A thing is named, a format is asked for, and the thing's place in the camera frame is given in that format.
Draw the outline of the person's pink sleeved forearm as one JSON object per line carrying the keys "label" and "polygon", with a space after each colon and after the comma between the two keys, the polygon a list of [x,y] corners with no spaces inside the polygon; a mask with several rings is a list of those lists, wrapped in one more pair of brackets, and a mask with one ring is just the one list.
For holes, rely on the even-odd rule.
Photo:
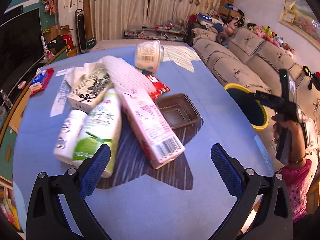
{"label": "person's pink sleeved forearm", "polygon": [[297,222],[306,214],[307,197],[310,187],[310,170],[312,161],[306,159],[305,165],[298,169],[284,166],[279,172],[286,184],[293,222]]}

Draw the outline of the person's right hand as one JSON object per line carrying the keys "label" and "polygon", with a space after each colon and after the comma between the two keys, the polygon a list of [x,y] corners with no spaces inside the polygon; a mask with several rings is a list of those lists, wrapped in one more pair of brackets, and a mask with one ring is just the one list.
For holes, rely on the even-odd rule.
{"label": "person's right hand", "polygon": [[284,165],[302,162],[306,148],[302,124],[292,120],[284,121],[281,114],[276,114],[271,119],[275,121],[273,135],[276,159]]}

